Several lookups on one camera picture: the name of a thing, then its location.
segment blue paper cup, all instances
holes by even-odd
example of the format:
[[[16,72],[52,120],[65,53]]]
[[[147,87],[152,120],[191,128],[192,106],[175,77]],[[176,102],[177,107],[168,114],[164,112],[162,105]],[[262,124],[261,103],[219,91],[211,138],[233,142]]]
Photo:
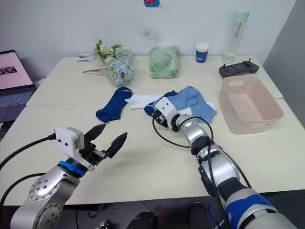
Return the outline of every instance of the blue paper cup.
[[[206,61],[206,57],[208,56],[210,45],[205,42],[199,42],[195,45],[195,48],[196,48],[196,61],[198,63],[204,63]]]

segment black remote controller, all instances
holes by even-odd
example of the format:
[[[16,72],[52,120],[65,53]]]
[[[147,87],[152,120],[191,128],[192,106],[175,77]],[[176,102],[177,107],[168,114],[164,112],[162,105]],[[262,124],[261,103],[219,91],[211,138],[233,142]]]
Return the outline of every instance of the black remote controller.
[[[226,66],[224,64],[219,68],[219,73],[223,78],[234,75],[255,73],[258,71],[259,67],[255,63],[252,63],[250,60],[251,59],[242,63],[232,64],[229,66]]]

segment blue sock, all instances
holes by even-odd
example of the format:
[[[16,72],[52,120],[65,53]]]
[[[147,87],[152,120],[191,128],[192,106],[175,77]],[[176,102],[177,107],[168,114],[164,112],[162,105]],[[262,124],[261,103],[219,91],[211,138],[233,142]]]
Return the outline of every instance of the blue sock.
[[[190,107],[194,116],[199,116],[208,123],[211,123],[213,117],[217,114],[217,112],[206,103],[201,93],[191,86],[186,87],[180,91],[179,94],[167,98],[177,110]]]
[[[177,95],[178,93],[175,92],[175,91],[171,91],[171,92],[168,92],[166,93],[164,96],[162,96],[160,99],[162,99],[163,97],[168,97],[168,96],[174,96],[174,95]],[[144,111],[147,113],[147,115],[149,116],[152,116],[153,113],[154,113],[154,109],[153,109],[153,104],[155,102],[152,102],[150,104],[148,104],[146,107],[144,107]]]
[[[127,87],[121,87],[115,91],[107,105],[96,112],[96,117],[102,122],[118,120],[121,118],[121,111],[127,104],[125,99],[132,96],[132,91]]]

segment laptop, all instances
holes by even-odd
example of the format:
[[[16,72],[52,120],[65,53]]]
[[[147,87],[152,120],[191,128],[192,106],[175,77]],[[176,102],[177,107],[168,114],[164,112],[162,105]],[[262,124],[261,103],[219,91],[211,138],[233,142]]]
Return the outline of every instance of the laptop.
[[[16,51],[0,52],[0,123],[15,120],[35,91]]]

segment clear plastic bottle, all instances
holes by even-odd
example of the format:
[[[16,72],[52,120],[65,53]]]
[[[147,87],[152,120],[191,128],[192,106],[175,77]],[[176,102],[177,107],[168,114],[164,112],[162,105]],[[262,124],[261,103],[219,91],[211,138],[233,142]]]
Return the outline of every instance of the clear plastic bottle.
[[[242,37],[245,23],[248,20],[250,11],[245,9],[235,9],[233,23],[231,25],[231,31],[227,48],[222,56],[223,63],[232,63],[235,57],[239,41]]]

